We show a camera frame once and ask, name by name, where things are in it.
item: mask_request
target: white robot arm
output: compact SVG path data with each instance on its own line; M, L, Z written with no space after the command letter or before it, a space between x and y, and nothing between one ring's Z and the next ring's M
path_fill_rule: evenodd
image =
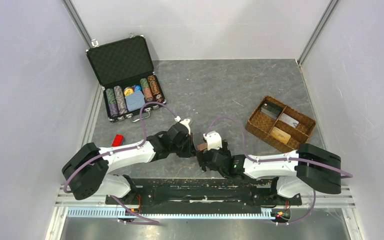
M271 177L273 195L287 199L311 189L328 194L341 192L339 173L289 160L305 158L340 169L341 158L333 153L303 144L298 150L283 154L232 156L227 142L215 131L204 135L205 143L197 146L196 150L189 124L190 120L184 119L168 131L147 137L145 142L109 148L97 148L94 143L86 144L62 169L66 179L72 177L92 157L102 157L81 169L72 178L69 186L74 197L82 200L93 194L101 194L122 198L131 191L134 184L128 176L112 175L111 172L136 163L165 159L171 153L176 153L181 158L196 156L204 171L218 171L225 178L258 180Z
M131 183L125 176L113 175L116 169L125 166L149 163L165 159L175 153L181 158L193 157L196 153L192 141L190 119L184 119L139 141L118 147L96 147L94 143L85 144L62 168L62 174L68 180L82 164L95 156L99 159L81 169L68 184L77 200L83 200L93 194L124 197L131 190Z
M341 193L341 174L320 166L296 161L308 159L341 168L341 158L311 144L302 144L291 152L256 156L231 156L228 144L220 135L209 132L203 135L205 143L197 146L199 165L218 171L225 178L261 179L273 178L272 188L277 195L292 198L299 193L315 189L327 194Z

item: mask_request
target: poker chip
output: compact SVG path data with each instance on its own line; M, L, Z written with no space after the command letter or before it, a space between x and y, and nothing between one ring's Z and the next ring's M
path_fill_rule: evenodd
M135 85L134 87L132 86L132 88L133 88L133 92L137 92L137 91L142 90L141 86L139 86L139 85Z
M160 92L160 89L158 88L158 84L155 80L154 75L148 76L148 83L149 83L149 88L151 89L151 92L152 92L152 96L155 98L157 102L162 103L163 96Z
M115 100L117 101L118 111L120 114L127 113L127 107L125 103L125 98L123 96L123 90L121 86L114 87Z
M116 96L112 88L107 88L105 90L106 100L108 102L109 115L111 118L117 117L119 115L119 108L117 107Z
M143 94L145 95L146 102L152 102L154 100L151 89L149 87L143 89Z
M133 91L133 88L128 86L124 89L124 95L127 97L129 96L130 94L132 94L134 91Z
M149 88L148 80L146 78L142 78L140 80L140 85L142 86L142 89Z

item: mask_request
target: aluminum frame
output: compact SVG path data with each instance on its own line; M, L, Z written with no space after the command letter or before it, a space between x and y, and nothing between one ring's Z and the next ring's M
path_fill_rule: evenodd
M85 24L83 24L83 21L80 18L79 13L74 7L72 0L61 0L61 1L64 4L65 8L67 9L67 12L70 15L71 19L73 20L74 25L77 27L81 37L83 38L85 43L89 46L89 48L92 48L92 38L89 35L89 32L85 27Z
M56 199L55 207L52 214L52 219L49 224L49 228L46 234L46 240L60 240L64 224L66 222L67 217L69 217L68 213L70 210L83 209L83 210L112 210L114 209L114 205L106 205L106 195L92 195L84 200L76 200L72 194L65 193L63 190L63 185L60 187L58 192L58 197ZM312 195L302 195L302 205L301 206L291 206L293 209L308 209L310 205L313 203ZM127 205L128 208L137 208L138 205ZM358 215L356 213L356 205L354 203L354 199L351 195L351 191L348 186L342 186L341 194L326 194L318 192L316 195L316 209L342 209L343 216L345 218L346 227L349 233L351 240L364 240L364 235L360 229L358 224ZM184 218L181 214L173 215L174 219L182 219ZM197 216L189 217L193 218L201 218L205 219L205 217L198 214ZM239 219L247 219L247 216L239 216Z
M338 6L338 3L341 0L330 0L329 4L327 5L326 9L324 10L323 15L321 16L320 20L317 23L317 26L315 27L313 33L311 34L310 39L308 40L307 44L304 47L304 50L302 51L301 55L297 59L298 66L301 67L310 54L311 49L313 48L314 44L316 43L317 39L319 38L320 34L322 33L323 29L325 28L327 22L329 21L332 13Z

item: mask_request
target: wicker tray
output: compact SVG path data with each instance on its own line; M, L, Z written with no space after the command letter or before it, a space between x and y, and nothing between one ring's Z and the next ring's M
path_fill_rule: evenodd
M279 118L275 120L262 113L260 108L263 105L263 102L266 100L283 108L283 111L280 115L285 113L290 117L296 119L299 122L298 126L294 128L284 123ZM270 144L277 150L281 151L282 153L287 153L292 150L298 149L300 147L300 144L306 143L307 140L310 138L310 135L312 134L315 126L316 121L311 117L308 117L296 111L292 107L267 95L263 98L258 107L249 117L248 122L245 125L245 129L260 138L261 140L263 140L264 142ZM285 133L290 134L290 139L287 144L284 144L283 142L269 135L273 127L277 127Z

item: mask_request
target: case latch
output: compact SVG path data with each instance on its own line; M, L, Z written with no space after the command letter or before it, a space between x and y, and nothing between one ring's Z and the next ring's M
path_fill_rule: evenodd
M96 40L96 39L92 39L92 46L93 46L94 48L99 47L98 40Z

